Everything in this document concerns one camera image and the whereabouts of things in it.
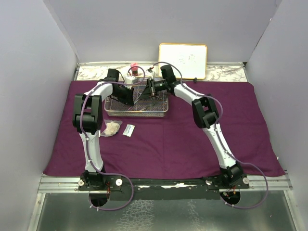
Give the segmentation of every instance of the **purple tablecloth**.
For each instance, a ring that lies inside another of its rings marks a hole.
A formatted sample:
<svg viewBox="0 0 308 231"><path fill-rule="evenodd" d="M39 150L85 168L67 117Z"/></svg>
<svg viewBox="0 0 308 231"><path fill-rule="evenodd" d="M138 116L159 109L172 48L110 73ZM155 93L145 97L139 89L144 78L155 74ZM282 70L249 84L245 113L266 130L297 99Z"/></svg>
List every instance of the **purple tablecloth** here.
<svg viewBox="0 0 308 231"><path fill-rule="evenodd" d="M80 176L85 154L81 138L72 125L74 95L94 87L96 81L71 83L53 153L44 173L49 176ZM254 88L249 83L188 82L194 90L211 93L224 107L221 128L233 154L251 162L267 176L284 174L270 144L269 132L261 114ZM187 179L219 174L213 147L193 121L192 108L185 101L169 97L169 111L163 118L109 117L122 120L120 131L100 137L105 170L131 178ZM135 125L131 137L123 131ZM243 166L246 174L260 175Z"/></svg>

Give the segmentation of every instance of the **metal wire basket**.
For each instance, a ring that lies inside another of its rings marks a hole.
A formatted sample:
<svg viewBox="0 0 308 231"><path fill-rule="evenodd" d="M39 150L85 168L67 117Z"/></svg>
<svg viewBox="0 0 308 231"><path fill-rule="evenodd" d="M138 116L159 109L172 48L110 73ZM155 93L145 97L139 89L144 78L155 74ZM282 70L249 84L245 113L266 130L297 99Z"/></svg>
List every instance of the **metal wire basket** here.
<svg viewBox="0 0 308 231"><path fill-rule="evenodd" d="M133 100L135 105L125 105L110 97L105 100L104 109L109 116L140 116L140 117L164 117L168 111L167 91L158 92L157 96L139 100L146 85L146 81L133 86Z"/></svg>

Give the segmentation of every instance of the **white wall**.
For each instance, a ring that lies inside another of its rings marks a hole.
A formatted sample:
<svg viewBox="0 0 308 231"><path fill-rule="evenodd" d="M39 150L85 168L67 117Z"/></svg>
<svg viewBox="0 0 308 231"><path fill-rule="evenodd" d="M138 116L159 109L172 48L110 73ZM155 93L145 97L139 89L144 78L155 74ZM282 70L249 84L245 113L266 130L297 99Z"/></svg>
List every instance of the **white wall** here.
<svg viewBox="0 0 308 231"><path fill-rule="evenodd" d="M282 1L247 64L247 74L308 229L307 9L307 0Z"/></svg>
<svg viewBox="0 0 308 231"><path fill-rule="evenodd" d="M0 7L0 230L27 229L76 56L42 0Z"/></svg>
<svg viewBox="0 0 308 231"><path fill-rule="evenodd" d="M45 0L81 62L154 61L163 42L206 44L209 62L246 62L280 1Z"/></svg>

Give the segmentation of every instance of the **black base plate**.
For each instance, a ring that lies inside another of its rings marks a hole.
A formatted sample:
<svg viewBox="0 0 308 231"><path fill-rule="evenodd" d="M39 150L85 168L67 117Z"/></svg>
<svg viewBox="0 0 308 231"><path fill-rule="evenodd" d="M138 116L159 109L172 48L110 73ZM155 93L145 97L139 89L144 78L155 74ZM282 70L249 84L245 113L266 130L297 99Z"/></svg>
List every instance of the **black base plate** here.
<svg viewBox="0 0 308 231"><path fill-rule="evenodd" d="M79 191L104 191L107 190L107 182L110 185L110 191L119 191L121 186L116 185L116 180L122 179L121 176L104 176L105 184L103 185L91 185L85 183L83 186L79 186Z"/></svg>
<svg viewBox="0 0 308 231"><path fill-rule="evenodd" d="M236 187L236 189L249 189L249 184L245 184L243 182L243 178L247 178L247 175L242 175L235 184L232 185L224 185L220 176L213 176L213 177L203 177L205 181L211 182L208 184L207 187L210 190L219 190L219 189L230 189L232 187Z"/></svg>

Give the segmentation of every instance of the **purple cable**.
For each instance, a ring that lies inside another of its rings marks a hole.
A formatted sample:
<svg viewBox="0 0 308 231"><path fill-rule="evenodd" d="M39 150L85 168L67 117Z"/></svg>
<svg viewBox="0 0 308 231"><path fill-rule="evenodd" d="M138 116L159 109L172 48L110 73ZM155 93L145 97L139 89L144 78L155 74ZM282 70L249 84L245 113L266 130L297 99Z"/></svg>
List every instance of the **purple cable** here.
<svg viewBox="0 0 308 231"><path fill-rule="evenodd" d="M153 66L155 66L157 64L168 64L168 65L172 66L173 68L175 68L178 71L178 73L180 74L180 76L181 76L180 83L181 83L182 87L185 88L186 90L188 90L190 93L196 94L194 91L192 91L190 88L187 88L184 85L182 73L174 65L172 65L170 63L167 63L167 62L157 62L157 63L153 64ZM218 103L218 105L220 106L220 115L219 115L219 117L217 118L217 120L216 120L216 122L214 124L215 130L216 130L217 124L218 124L218 122L221 119L222 114L223 114L222 104L220 103L220 101L218 99L216 99L216 98L214 98L212 96L208 96L208 95L204 95L204 94L196 94L196 96L206 97L208 99L212 99L212 100L216 101ZM266 198L267 198L267 196L269 194L269 183L268 183L268 180L266 179L266 176L265 176L264 172L260 168L258 168L256 165L254 165L252 163L248 163L248 162L242 162L239 159L237 159L235 156L233 156L231 153L229 153L229 151L223 145L223 142L221 141L221 138L220 138L220 134L219 134L219 132L217 130L216 130L216 135L217 135L218 140L219 140L222 148L224 149L225 153L228 156L230 156L232 159L234 159L235 161L239 162L240 164L242 164L242 165L250 165L250 166L254 167L256 170L258 170L261 173L261 175L264 177L264 181L265 181L265 185L266 185L266 192L265 192L264 197L262 198L262 200L260 202L258 202L255 205L252 205L252 206L242 207L242 206L231 205L231 204L227 203L222 197L221 197L221 199L225 202L226 205L228 205L230 207L238 208L238 209L251 209L251 208L258 207L259 205L261 205L266 200Z"/></svg>
<svg viewBox="0 0 308 231"><path fill-rule="evenodd" d="M80 126L80 129L81 129L82 133L83 133L83 134L85 135L85 137L86 137L86 154L87 154L87 157L88 157L88 159L89 159L89 161L90 161L91 166L95 169L96 172L98 172L98 173L100 173L100 174L102 174L102 175L105 175L105 176L117 175L117 176L124 177L124 178L126 178L126 179L129 181L130 186L131 186L131 196L130 196L129 200L128 200L124 205L122 205L122 206L120 206L120 207L116 207L116 208L101 208L101 207L96 207L96 206L94 206L94 205L91 203L91 198L90 198L90 196L89 196L89 202L90 202L90 204L91 204L90 207L94 207L94 208L96 208L97 210L115 211L115 210L119 210L119 209L124 208L124 207L127 206L127 205L131 202L131 200L133 199L133 196L134 196L134 186L133 186L133 183L131 182L131 180L130 180L127 176L125 176L125 175L123 175L123 174L119 174L119 173L104 173L104 172L101 172L99 169L97 169L97 168L95 167L95 165L94 165L94 163L92 162L92 159L91 159L91 157L90 157L90 154L89 154L89 145L88 145L88 143L89 143L89 137L87 136L86 132L85 132L84 129L83 129L83 126L82 126L82 117L83 117L83 114L84 114L84 111L85 111L85 108L86 108L86 103L87 103L89 97L91 96L92 93L94 93L94 92L95 92L98 88L100 88L102 85L104 85L104 84L118 84L118 85L133 86L133 85L142 83L143 80L145 79L145 71L144 71L144 69L143 69L142 67L140 67L140 66L133 66L133 67L134 67L134 68L135 68L135 67L136 67L136 68L140 68L140 69L143 71L143 78L142 78L139 82L134 83L134 84L126 84L126 83L119 83L119 82L102 82L100 85L95 86L95 87L87 94L87 96L86 96L86 98L85 98L85 100L84 100L84 102L83 102L82 108L81 108L79 126Z"/></svg>

